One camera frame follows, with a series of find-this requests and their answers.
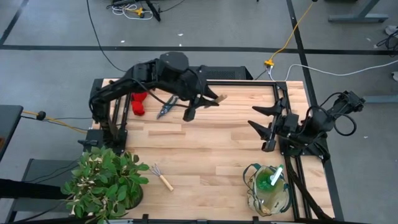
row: wooden handle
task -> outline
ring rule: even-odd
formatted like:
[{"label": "wooden handle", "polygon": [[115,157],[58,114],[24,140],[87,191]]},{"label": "wooden handle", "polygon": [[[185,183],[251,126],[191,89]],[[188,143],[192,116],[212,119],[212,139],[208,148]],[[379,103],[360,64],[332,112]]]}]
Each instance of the wooden handle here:
[{"label": "wooden handle", "polygon": [[174,190],[173,186],[166,180],[166,178],[163,175],[160,175],[159,177],[160,177],[160,179],[162,179],[163,183],[167,186],[167,188],[170,191]]}]

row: wooden table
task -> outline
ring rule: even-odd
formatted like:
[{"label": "wooden table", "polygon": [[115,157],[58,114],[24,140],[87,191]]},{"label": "wooden table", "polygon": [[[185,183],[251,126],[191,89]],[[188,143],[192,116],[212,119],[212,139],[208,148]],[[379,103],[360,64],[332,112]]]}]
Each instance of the wooden table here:
[{"label": "wooden table", "polygon": [[[103,86],[108,83],[109,79],[104,79]],[[308,102],[303,83],[287,82],[287,86],[292,112],[304,119]],[[256,162],[267,166],[284,164],[278,147],[274,152],[260,150],[262,141],[248,125],[249,119],[264,126],[272,121],[272,117],[251,108],[272,106],[275,103],[272,88],[250,85],[212,85],[210,88],[219,95],[227,94],[228,98],[219,107],[198,109],[195,119],[189,123],[182,120],[184,108],[179,107],[156,120],[162,105],[151,96],[144,101],[144,116],[129,113],[126,149],[139,155],[141,162],[150,166],[158,164],[174,191],[170,192],[149,171],[144,172],[143,176],[149,179],[149,183],[142,186],[144,199],[126,218],[149,214],[150,219],[252,220],[253,216],[259,216],[247,205],[242,173]],[[161,90],[155,94],[164,101],[170,97]],[[302,164],[308,191],[324,212],[334,217],[321,160],[302,156]],[[296,192],[300,215],[304,217],[301,194]],[[259,219],[292,221],[294,217],[290,209]]]}]

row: clear plastic container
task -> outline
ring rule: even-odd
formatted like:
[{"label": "clear plastic container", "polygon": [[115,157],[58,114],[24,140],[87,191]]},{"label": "clear plastic container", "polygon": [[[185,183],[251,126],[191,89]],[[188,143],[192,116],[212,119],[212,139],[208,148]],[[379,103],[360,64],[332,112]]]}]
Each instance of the clear plastic container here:
[{"label": "clear plastic container", "polygon": [[252,164],[257,169],[246,185],[248,190],[248,205],[261,216],[282,213],[290,207],[289,185],[284,180],[282,169],[277,172],[275,167]]}]

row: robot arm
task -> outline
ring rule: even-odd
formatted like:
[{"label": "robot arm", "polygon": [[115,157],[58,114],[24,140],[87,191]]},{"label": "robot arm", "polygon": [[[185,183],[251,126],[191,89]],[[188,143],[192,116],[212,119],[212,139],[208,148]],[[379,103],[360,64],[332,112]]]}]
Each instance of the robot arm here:
[{"label": "robot arm", "polygon": [[129,93],[141,93],[158,88],[177,95],[182,101],[189,101],[183,120],[191,121],[195,117],[195,110],[200,106],[218,106],[218,103],[205,99],[207,96],[216,99],[207,85],[204,76],[198,71],[189,69],[188,58],[180,52],[168,52],[160,58],[138,63],[130,68],[126,74],[115,82],[97,89],[91,93],[89,106],[93,119],[101,125],[103,143],[108,147],[117,147],[125,141],[116,125],[111,122],[109,115],[110,102]]},{"label": "robot arm", "polygon": [[[338,98],[333,106],[328,110],[323,109],[323,104],[334,95],[338,95]],[[326,138],[326,133],[333,128],[342,136],[352,135],[356,131],[356,123],[347,114],[361,111],[365,100],[355,95],[352,91],[345,91],[332,94],[326,101],[320,106],[311,106],[307,110],[306,118],[302,121],[302,125],[298,124],[299,116],[297,114],[288,113],[287,115],[282,115],[282,111],[286,107],[286,99],[281,98],[270,108],[253,106],[254,110],[266,116],[274,116],[274,120],[269,123],[268,128],[253,121],[248,121],[259,133],[261,139],[266,141],[261,149],[266,152],[273,151],[276,135],[278,135],[280,140],[285,140],[289,143],[290,151],[298,149],[297,152],[302,151],[303,148],[310,147],[321,138]],[[354,129],[352,132],[344,134],[336,128],[336,120],[340,116],[345,116],[353,122]]]}]

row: potted plant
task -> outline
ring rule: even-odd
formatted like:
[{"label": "potted plant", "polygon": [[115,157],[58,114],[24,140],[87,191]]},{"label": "potted plant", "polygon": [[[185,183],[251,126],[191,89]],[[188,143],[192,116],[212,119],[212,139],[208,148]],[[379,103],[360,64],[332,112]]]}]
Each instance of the potted plant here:
[{"label": "potted plant", "polygon": [[148,170],[146,164],[137,164],[139,157],[125,152],[115,155],[112,149],[92,147],[91,152],[84,152],[78,162],[78,169],[73,170],[73,178],[66,182],[61,191],[73,195],[67,207],[78,218],[93,214],[88,222],[122,217],[127,209],[136,207],[142,200],[140,184],[147,184],[148,179],[141,177],[138,171]]}]

